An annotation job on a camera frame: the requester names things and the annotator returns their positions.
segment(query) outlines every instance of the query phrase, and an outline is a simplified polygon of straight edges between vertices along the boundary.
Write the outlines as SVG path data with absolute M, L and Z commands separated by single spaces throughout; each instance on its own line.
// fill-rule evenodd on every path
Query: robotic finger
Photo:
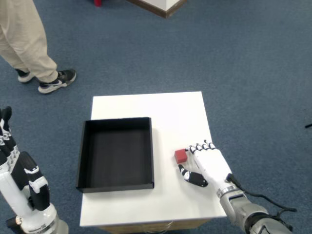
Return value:
M 195 146 L 190 145 L 190 146 L 189 146 L 189 151 L 192 153 L 192 155 L 194 155 L 194 153 L 195 153 L 196 151 L 198 151 L 198 149 L 197 149 Z
M 200 187 L 206 187 L 208 185 L 208 182 L 205 180 L 202 174 L 190 172 L 186 170 L 181 164 L 179 164 L 179 169 L 185 181 Z
M 204 140 L 205 144 L 208 145 L 208 149 L 216 149 L 215 145 L 212 142 L 208 142 L 207 140 Z
M 22 152 L 19 160 L 28 179 L 30 197 L 34 208 L 39 211 L 47 209 L 50 205 L 48 181 L 27 152 Z
M 1 135 L 1 129 L 0 129 L 0 151 L 2 151 L 2 153 L 4 153 L 6 157 L 9 157 L 11 155 L 10 150 L 8 149 L 8 147 L 5 145 L 3 141 L 3 136 Z
M 6 147 L 11 152 L 10 164 L 13 164 L 11 165 L 11 168 L 14 168 L 14 165 L 19 157 L 20 152 L 11 134 L 11 129 L 9 126 L 9 119 L 11 118 L 11 116 L 12 116 L 12 109 L 9 106 L 3 109 L 2 111 L 0 111 L 0 135 L 2 135 L 3 141 Z
M 208 146 L 208 144 L 206 144 L 206 142 L 203 143 L 203 144 L 201 145 L 201 147 L 202 147 L 204 150 L 208 150 L 208 149 L 209 149 L 209 146 Z
M 196 144 L 195 148 L 198 150 L 198 151 L 201 151 L 203 150 L 204 148 L 202 146 L 200 146 L 198 143 Z

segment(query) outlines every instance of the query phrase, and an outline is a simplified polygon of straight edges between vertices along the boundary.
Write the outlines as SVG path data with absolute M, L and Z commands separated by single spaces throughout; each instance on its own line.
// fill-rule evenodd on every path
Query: robot wrist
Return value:
M 233 192 L 233 191 L 237 191 L 239 190 L 239 188 L 237 188 L 234 184 L 229 183 L 229 186 L 224 188 L 224 189 L 218 189 L 218 191 L 216 192 L 218 198 L 221 198 L 223 195 Z
M 214 190 L 217 195 L 219 191 L 223 191 L 224 189 L 228 187 L 235 186 L 232 182 L 228 182 L 227 180 L 222 180 L 222 181 L 207 180 L 207 181 L 214 187 Z

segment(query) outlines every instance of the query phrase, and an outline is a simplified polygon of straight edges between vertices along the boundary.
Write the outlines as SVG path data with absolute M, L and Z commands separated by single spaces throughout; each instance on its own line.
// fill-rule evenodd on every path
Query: red object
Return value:
M 187 161 L 185 149 L 175 151 L 175 160 L 177 164 Z
M 94 0 L 95 6 L 102 6 L 102 0 Z

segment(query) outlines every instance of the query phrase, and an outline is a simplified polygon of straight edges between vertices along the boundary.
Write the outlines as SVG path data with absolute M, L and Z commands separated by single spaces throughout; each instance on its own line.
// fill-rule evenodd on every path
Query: wooden baseboard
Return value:
M 156 6 L 153 6 L 147 2 L 144 2 L 142 0 L 127 0 L 135 5 L 138 5 L 148 11 L 151 11 L 153 13 L 155 13 L 156 15 L 159 15 L 163 18 L 168 18 L 169 16 L 171 16 L 178 8 L 180 8 L 184 3 L 187 2 L 187 0 L 180 0 L 178 1 L 175 5 L 173 5 L 170 9 L 168 9 L 167 11 L 162 10 Z

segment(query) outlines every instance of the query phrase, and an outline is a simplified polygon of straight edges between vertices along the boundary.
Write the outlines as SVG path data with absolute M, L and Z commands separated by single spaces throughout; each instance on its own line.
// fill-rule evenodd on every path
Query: red cube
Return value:
M 185 149 L 175 151 L 175 160 L 177 164 L 187 161 Z

